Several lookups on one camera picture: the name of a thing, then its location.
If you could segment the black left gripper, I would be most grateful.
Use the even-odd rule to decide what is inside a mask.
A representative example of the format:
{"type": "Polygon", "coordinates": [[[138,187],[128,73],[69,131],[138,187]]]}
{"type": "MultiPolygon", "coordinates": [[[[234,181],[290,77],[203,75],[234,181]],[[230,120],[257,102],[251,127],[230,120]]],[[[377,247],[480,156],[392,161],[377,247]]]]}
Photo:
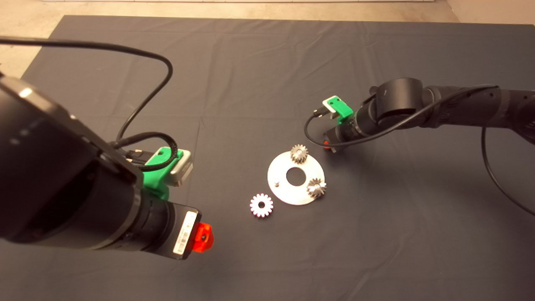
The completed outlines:
{"type": "Polygon", "coordinates": [[[161,256],[185,260],[191,252],[206,252],[212,248],[212,226],[200,223],[202,212],[183,204],[169,203],[169,219],[159,246],[161,256]]]}

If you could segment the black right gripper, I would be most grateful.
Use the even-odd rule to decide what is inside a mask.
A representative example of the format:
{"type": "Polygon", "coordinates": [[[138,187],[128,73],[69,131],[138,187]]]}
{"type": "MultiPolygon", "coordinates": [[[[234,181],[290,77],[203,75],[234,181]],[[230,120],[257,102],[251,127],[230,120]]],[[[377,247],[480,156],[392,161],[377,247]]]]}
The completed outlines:
{"type": "Polygon", "coordinates": [[[356,128],[354,125],[338,125],[325,132],[323,149],[336,153],[354,145],[355,140],[356,128]]]}

